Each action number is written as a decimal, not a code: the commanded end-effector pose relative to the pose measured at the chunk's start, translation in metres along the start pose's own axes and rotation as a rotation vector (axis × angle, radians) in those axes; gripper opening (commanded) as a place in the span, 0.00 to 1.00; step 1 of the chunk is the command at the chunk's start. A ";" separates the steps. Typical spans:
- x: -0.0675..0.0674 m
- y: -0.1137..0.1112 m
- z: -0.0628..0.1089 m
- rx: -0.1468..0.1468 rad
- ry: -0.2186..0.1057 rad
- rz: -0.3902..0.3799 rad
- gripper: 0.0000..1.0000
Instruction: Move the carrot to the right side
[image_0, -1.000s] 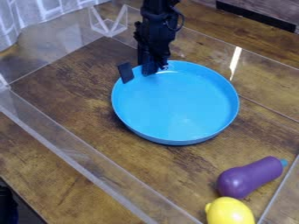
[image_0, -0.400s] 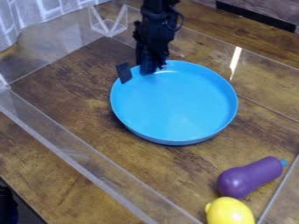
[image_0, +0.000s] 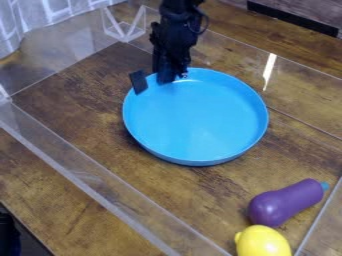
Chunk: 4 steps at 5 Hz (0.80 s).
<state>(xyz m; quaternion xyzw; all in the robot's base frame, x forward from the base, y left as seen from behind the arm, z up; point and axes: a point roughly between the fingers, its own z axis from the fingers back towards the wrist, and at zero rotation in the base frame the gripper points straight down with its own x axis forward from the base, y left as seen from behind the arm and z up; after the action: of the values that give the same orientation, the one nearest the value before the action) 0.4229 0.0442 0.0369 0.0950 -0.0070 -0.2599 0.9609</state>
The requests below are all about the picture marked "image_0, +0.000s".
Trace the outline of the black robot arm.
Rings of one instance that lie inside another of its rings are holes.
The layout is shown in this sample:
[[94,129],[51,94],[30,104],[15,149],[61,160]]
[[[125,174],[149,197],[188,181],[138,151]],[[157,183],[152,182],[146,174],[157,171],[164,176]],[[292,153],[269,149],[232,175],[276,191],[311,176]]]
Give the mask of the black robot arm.
[[161,21],[152,23],[150,42],[154,45],[153,71],[160,84],[172,83],[188,75],[190,49],[197,45],[204,13],[204,0],[162,0]]

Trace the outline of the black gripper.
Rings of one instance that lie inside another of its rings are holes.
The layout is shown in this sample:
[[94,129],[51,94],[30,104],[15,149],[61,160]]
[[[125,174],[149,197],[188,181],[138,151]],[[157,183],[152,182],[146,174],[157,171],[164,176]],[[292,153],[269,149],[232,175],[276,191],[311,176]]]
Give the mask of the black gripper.
[[192,9],[182,13],[161,9],[161,21],[152,23],[150,42],[154,45],[153,71],[160,84],[186,78],[192,63],[190,49],[202,34],[204,14]]

